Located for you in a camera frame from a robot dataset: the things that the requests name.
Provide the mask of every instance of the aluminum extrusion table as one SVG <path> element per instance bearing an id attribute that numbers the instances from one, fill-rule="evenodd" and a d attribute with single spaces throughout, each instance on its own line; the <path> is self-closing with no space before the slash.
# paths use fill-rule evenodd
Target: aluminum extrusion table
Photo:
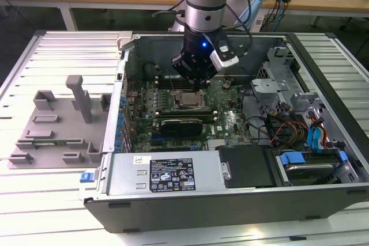
<path id="1" fill-rule="evenodd" d="M 117 35 L 47 32 L 32 38 L 0 89 L 1 157 L 13 150 L 33 111 L 37 90 L 70 97 L 66 77 L 81 74 L 91 97 L 112 92 L 121 55 Z M 368 72 L 337 39 L 325 34 L 297 36 L 369 134 Z M 369 202 L 313 221 L 111 234 L 78 199 L 84 169 L 9 170 L 6 164 L 0 161 L 0 245 L 295 245 L 296 237 L 306 238 L 299 245 L 369 243 Z"/>

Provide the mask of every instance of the white desk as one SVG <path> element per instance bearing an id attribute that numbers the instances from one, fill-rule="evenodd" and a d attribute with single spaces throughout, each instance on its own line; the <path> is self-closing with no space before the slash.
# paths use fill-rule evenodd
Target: white desk
<path id="1" fill-rule="evenodd" d="M 118 32 L 48 32 L 32 38 L 0 89 L 2 157 L 13 150 L 34 109 L 32 99 L 37 90 L 52 89 L 56 97 L 70 97 L 70 91 L 64 91 L 69 74 L 82 74 L 84 85 L 93 91 L 91 97 L 112 90 L 120 57 L 117 35 Z M 304 40 L 307 47 L 316 41 L 309 41 L 309 37 Z M 315 59 L 325 60 L 324 67 L 340 54 L 333 53 L 331 58 L 323 55 L 317 53 Z M 306 237 L 297 244 L 304 246 L 369 243 L 369 202 L 313 221 L 111 234 L 78 198 L 84 169 L 9 170 L 6 163 L 0 161 L 0 245 L 296 245 L 291 236 Z"/>

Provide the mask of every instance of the black wire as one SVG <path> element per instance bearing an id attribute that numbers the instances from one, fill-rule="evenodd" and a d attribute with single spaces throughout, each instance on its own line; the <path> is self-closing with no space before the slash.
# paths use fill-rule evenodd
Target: black wire
<path id="1" fill-rule="evenodd" d="M 358 51 L 356 52 L 356 54 L 355 54 L 355 57 L 357 57 L 358 56 L 358 54 L 360 53 L 360 51 L 364 48 L 364 46 L 367 44 L 367 42 L 369 41 L 369 37 L 368 37 L 368 39 L 366 39 L 365 41 L 364 41 L 364 43 L 360 46 L 360 48 L 358 49 Z"/>
<path id="2" fill-rule="evenodd" d="M 280 10 L 280 5 L 281 5 L 280 0 L 275 0 L 274 8 L 273 8 L 272 12 L 269 13 L 269 15 L 267 16 L 265 22 L 262 24 L 260 30 L 263 29 L 264 27 L 267 28 L 270 23 L 275 22 L 275 20 L 277 18 L 277 13 L 274 13 L 274 11 L 275 11 L 276 8 L 277 8 L 277 11 L 279 11 Z M 288 4 L 286 6 L 283 6 L 283 12 L 282 12 L 282 15 L 281 15 L 281 20 L 284 17 L 284 14 L 285 14 L 285 11 L 287 10 L 287 8 L 288 8 Z"/>
<path id="3" fill-rule="evenodd" d="M 229 10 L 231 12 L 233 12 L 232 14 L 237 18 L 237 20 L 240 22 L 240 24 L 236 24 L 236 25 L 232 25 L 232 26 L 227 26 L 225 28 L 223 28 L 224 30 L 230 30 L 230 29 L 235 29 L 235 28 L 239 28 L 239 27 L 243 27 L 245 29 L 245 31 L 247 32 L 247 28 L 244 27 L 244 25 L 250 20 L 251 18 L 251 0 L 247 0 L 247 6 L 248 6 L 248 15 L 247 18 L 245 19 L 245 21 L 241 21 L 241 19 L 238 17 L 238 15 L 231 9 L 231 7 L 228 6 Z"/>
<path id="4" fill-rule="evenodd" d="M 182 2 L 185 0 L 180 0 L 176 5 L 173 5 L 172 7 L 170 7 L 168 10 L 165 11 L 157 11 L 155 13 L 152 14 L 152 17 L 156 17 L 159 14 L 165 14 L 165 13 L 172 13 L 172 14 L 176 14 L 176 11 L 173 11 L 175 8 L 177 8 L 179 5 L 182 4 Z"/>
<path id="5" fill-rule="evenodd" d="M 155 13 L 152 13 L 152 17 L 156 17 L 159 14 L 176 14 L 176 11 L 157 11 Z"/>
<path id="6" fill-rule="evenodd" d="M 235 13 L 235 11 L 232 10 L 232 8 L 228 5 L 225 4 L 225 6 L 228 8 L 228 10 L 234 15 L 234 17 L 238 20 L 238 22 L 241 24 L 241 26 L 243 27 L 243 29 L 246 31 L 246 33 L 248 34 L 249 37 L 249 43 L 248 46 L 245 49 L 245 54 L 247 52 L 247 50 L 253 45 L 254 39 L 252 34 L 250 33 L 250 30 L 246 27 L 246 25 L 242 22 L 242 20 L 239 18 L 239 16 L 237 16 L 237 14 Z"/>
<path id="7" fill-rule="evenodd" d="M 174 10 L 175 8 L 177 8 L 179 5 L 182 4 L 182 2 L 185 1 L 185 0 L 180 0 L 176 5 L 170 7 L 167 11 L 171 11 L 171 10 Z"/>
<path id="8" fill-rule="evenodd" d="M 23 18 L 23 20 L 25 21 L 25 22 L 27 22 L 32 28 L 33 28 L 33 30 L 35 31 L 35 30 L 37 30 L 37 28 L 36 28 L 36 26 L 33 24 L 33 23 L 31 23 L 30 21 L 28 21 L 23 15 L 22 15 L 22 13 L 21 12 L 19 12 L 18 10 L 17 10 L 17 8 L 15 8 L 14 6 L 13 6 L 13 4 L 11 4 L 8 0 L 5 0 L 5 2 L 7 2 L 16 12 L 17 12 L 17 14 L 19 14 L 19 16 L 21 17 L 21 18 Z"/>

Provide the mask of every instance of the blue drive bracket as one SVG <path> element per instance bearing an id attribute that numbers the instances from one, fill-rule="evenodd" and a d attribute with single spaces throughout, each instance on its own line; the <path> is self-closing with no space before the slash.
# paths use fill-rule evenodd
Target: blue drive bracket
<path id="1" fill-rule="evenodd" d="M 80 183 L 93 183 L 95 174 L 93 172 L 83 172 L 80 177 Z"/>
<path id="2" fill-rule="evenodd" d="M 280 155 L 280 158 L 283 165 L 305 163 L 305 158 L 302 155 L 302 152 L 284 152 Z"/>
<path id="3" fill-rule="evenodd" d="M 338 154 L 340 155 L 342 162 L 348 161 L 348 157 L 344 151 L 340 151 Z"/>
<path id="4" fill-rule="evenodd" d="M 322 131 L 319 128 L 309 128 L 309 132 L 307 134 L 307 145 L 312 147 L 318 153 L 322 152 L 322 149 L 319 148 L 319 139 L 321 137 Z"/>

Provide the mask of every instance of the power supply label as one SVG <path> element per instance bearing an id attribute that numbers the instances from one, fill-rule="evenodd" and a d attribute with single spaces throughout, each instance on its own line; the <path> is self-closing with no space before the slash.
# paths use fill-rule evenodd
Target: power supply label
<path id="1" fill-rule="evenodd" d="M 150 160 L 150 190 L 152 192 L 196 190 L 192 158 Z"/>

